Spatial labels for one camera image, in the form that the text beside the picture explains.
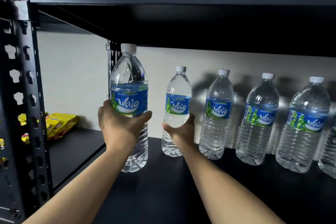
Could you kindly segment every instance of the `hand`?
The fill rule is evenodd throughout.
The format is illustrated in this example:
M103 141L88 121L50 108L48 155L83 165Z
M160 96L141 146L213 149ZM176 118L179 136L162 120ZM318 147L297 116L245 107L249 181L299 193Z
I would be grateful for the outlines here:
M170 134L171 140L182 152L186 147L194 147L194 126L195 115L190 113L186 123L178 128L173 128L167 123L162 123L162 127Z
M141 128L151 117L151 111L136 118L124 116L117 113L111 106L111 100L107 99L103 106L98 108L99 127L103 132L106 150L126 149L131 152L137 143Z

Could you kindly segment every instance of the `white bottle cap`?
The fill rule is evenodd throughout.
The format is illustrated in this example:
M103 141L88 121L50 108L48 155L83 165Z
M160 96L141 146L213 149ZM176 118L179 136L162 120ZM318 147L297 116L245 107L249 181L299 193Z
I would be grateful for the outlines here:
M121 44L121 52L137 52L137 45L136 44Z
M311 76L309 77L309 82L323 83L324 77Z
M224 75L224 76L229 76L230 70L224 70L224 69L220 69L218 71L219 75Z
M176 67L176 72L185 73L187 71L187 67Z
M275 74L272 73L263 73L262 78L263 79L274 79Z

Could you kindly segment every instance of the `blue and green label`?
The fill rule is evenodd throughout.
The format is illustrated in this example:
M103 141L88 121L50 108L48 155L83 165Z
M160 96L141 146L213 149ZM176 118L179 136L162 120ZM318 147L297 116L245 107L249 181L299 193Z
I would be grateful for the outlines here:
M232 102L226 102L219 98L207 97L204 113L212 119L229 119Z
M250 104L246 104L244 119L257 126L270 127L274 123L275 115L278 110L255 108Z
M147 111L148 89L137 92L119 92L111 90L113 109L123 115L138 116Z
M290 109L286 123L302 131L321 132L326 119L327 115L307 114Z
M175 94L166 94L166 112L176 115L189 113L191 97Z

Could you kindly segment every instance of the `water bottle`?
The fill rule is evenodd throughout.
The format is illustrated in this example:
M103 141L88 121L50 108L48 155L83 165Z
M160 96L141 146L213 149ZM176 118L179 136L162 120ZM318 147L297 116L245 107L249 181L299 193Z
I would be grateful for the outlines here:
M189 118L191 87L186 76L186 70L186 67L176 67L177 73L171 79L166 91L166 106L163 122L173 128L183 125ZM162 151L171 157L182 155L165 130L162 135Z
M274 74L263 73L262 82L247 96L245 114L238 132L236 155L253 166L264 161L279 106L279 93L273 79Z
M336 115L318 160L318 166L323 172L336 179Z
M144 68L135 56L135 44L121 44L121 58L111 73L111 104L115 111L128 117L138 117L147 111L148 81ZM145 166L148 159L148 126L142 127L137 144L123 172L135 172Z
M219 77L210 86L205 102L199 151L210 159L220 159L224 153L234 96L229 73L229 70L219 70Z
M309 84L292 98L289 114L275 154L277 162L293 172L308 171L330 108L323 77L310 77Z

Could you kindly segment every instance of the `white wall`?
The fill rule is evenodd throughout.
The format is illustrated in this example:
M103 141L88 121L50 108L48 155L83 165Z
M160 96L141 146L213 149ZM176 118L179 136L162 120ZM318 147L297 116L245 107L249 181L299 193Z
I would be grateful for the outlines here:
M96 112L107 99L105 43L105 39L94 35L38 33L46 111L83 116L87 120L81 124L83 127L99 129ZM193 90L191 111L196 115L196 142L207 89L221 68L230 70L229 79L235 90L227 147L235 146L247 94L263 72L275 73L281 95L268 152L274 152L291 97L308 83L310 76L325 77L325 86L336 100L336 58L144 47L138 47L137 52L149 81L148 107L153 111L150 137L162 136L165 91L177 65L187 67L186 75Z

